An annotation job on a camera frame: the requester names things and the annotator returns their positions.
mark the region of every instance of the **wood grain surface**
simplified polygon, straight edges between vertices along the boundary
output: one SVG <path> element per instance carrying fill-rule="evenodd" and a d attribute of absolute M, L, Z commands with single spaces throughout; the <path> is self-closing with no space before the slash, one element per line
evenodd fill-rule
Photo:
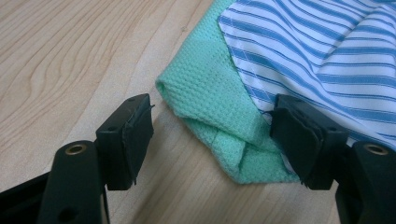
<path fill-rule="evenodd" d="M 211 2 L 0 0 L 0 191 L 147 92 L 155 134 L 137 185 L 107 195 L 112 223 L 339 223 L 336 186 L 235 184 L 156 91 Z"/>

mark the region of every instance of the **white fabric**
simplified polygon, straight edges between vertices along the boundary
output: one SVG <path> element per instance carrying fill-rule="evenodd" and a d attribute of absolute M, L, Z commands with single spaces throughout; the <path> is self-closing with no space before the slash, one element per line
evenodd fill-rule
<path fill-rule="evenodd" d="M 238 0 L 219 17 L 233 62 L 270 122 L 278 93 L 396 148 L 396 5 Z"/>

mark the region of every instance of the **screw hole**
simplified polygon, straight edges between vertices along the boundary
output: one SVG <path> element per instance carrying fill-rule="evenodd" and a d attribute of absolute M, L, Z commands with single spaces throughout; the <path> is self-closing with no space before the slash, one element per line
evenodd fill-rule
<path fill-rule="evenodd" d="M 117 127 L 116 126 L 111 126 L 111 127 L 109 127 L 108 129 L 107 129 L 108 131 L 116 131 L 117 130 Z"/>
<path fill-rule="evenodd" d="M 58 216 L 58 220 L 60 222 L 69 222 L 69 221 L 73 221 L 74 219 L 76 219 L 78 215 L 78 210 L 71 208 L 71 207 L 66 207 L 64 210 L 62 210 L 62 212 L 59 214 Z"/>
<path fill-rule="evenodd" d="M 69 147 L 65 151 L 65 153 L 69 156 L 73 156 L 73 155 L 83 152 L 86 148 L 87 148 L 87 146 L 85 146 L 85 145 L 73 145 L 73 146 Z"/>
<path fill-rule="evenodd" d="M 376 155 L 380 155 L 380 156 L 388 155 L 388 151 L 385 148 L 381 147 L 381 146 L 368 144 L 368 145 L 364 145 L 364 148 L 367 151 L 369 151 L 371 153 L 374 153 Z"/>

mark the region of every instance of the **towel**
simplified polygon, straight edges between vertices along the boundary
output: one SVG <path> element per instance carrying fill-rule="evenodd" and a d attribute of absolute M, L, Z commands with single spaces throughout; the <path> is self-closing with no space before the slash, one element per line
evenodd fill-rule
<path fill-rule="evenodd" d="M 219 17 L 238 73 L 271 122 L 279 93 L 396 149 L 396 3 L 238 0 Z"/>
<path fill-rule="evenodd" d="M 238 75 L 217 19 L 233 0 L 215 0 L 156 80 L 163 99 L 237 183 L 297 181 Z"/>

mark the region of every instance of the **textured green fabric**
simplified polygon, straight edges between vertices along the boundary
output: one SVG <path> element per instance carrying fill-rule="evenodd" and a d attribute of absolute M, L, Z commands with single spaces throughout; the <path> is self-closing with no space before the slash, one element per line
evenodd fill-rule
<path fill-rule="evenodd" d="M 238 183 L 296 181 L 269 138 L 269 126 L 238 76 L 217 17 L 233 0 L 215 0 L 158 77 L 163 99 Z"/>

